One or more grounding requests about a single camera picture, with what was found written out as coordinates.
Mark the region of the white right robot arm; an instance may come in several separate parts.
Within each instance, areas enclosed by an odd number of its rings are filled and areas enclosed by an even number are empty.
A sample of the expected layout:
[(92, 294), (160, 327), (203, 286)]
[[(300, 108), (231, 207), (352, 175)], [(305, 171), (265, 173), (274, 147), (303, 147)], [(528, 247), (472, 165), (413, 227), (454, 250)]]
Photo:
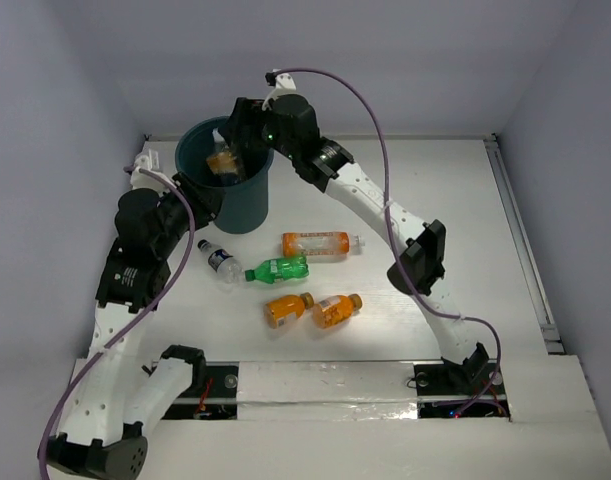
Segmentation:
[(219, 132), (237, 153), (281, 154), (302, 180), (376, 232), (394, 255), (389, 282), (415, 301), (436, 338), (447, 384), (473, 397), (487, 392), (489, 355), (469, 331), (472, 320), (458, 311), (444, 279), (442, 222), (426, 222), (392, 201), (343, 146), (321, 135), (314, 108), (301, 95), (269, 101), (239, 97)]

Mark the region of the long orange label bottle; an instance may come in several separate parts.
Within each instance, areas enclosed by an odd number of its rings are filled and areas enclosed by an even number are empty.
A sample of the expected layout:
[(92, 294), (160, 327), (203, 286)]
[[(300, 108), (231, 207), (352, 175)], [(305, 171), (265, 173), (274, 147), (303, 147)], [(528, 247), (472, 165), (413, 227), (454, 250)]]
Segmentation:
[(363, 237), (343, 231), (286, 232), (281, 236), (281, 249), (285, 257), (345, 256), (359, 254), (364, 246)]

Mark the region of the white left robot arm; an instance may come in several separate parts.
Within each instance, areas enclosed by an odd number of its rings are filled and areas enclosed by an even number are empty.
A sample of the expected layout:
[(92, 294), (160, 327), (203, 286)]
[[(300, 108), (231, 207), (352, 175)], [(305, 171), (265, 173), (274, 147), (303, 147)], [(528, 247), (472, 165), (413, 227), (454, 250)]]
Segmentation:
[(149, 437), (172, 403), (206, 383), (202, 350), (171, 345), (146, 371), (139, 347), (156, 310), (179, 279), (168, 259), (183, 238), (214, 221), (223, 194), (184, 174), (171, 178), (137, 168), (152, 180), (118, 201), (117, 237), (95, 296), (93, 338), (86, 363), (71, 379), (48, 420), (38, 447), (39, 475), (51, 469), (88, 479), (135, 479)]

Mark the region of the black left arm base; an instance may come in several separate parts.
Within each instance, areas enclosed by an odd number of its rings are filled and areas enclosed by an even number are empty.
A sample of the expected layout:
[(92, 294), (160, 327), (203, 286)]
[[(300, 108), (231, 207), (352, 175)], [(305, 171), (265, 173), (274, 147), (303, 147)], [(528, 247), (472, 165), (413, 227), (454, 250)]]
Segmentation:
[(238, 363), (208, 364), (204, 384), (183, 392), (167, 409), (163, 419), (235, 420), (238, 376)]

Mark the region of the orange blue label bottle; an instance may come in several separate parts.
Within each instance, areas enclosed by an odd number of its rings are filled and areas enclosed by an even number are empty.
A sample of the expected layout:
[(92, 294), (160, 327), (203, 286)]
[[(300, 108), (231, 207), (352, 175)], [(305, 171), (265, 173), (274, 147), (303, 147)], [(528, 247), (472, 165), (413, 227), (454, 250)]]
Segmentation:
[(240, 176), (239, 161), (230, 150), (223, 150), (210, 155), (206, 159), (206, 163), (214, 175)]

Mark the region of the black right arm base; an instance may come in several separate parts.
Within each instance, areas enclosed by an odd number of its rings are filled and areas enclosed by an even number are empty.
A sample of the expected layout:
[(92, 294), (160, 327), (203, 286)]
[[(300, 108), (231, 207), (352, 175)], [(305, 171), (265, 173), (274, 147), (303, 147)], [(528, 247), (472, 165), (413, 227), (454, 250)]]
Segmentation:
[(415, 364), (406, 387), (417, 394), (421, 419), (510, 418), (502, 372), (480, 343), (470, 364)]

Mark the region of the clear plastic bottle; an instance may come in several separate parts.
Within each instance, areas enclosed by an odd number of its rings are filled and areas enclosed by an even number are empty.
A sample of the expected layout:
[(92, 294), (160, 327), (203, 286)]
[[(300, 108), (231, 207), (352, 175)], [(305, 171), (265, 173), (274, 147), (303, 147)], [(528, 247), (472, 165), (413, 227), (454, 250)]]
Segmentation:
[(214, 153), (206, 160), (208, 167), (224, 184), (237, 184), (246, 180), (243, 161), (229, 147), (217, 129), (212, 131)]

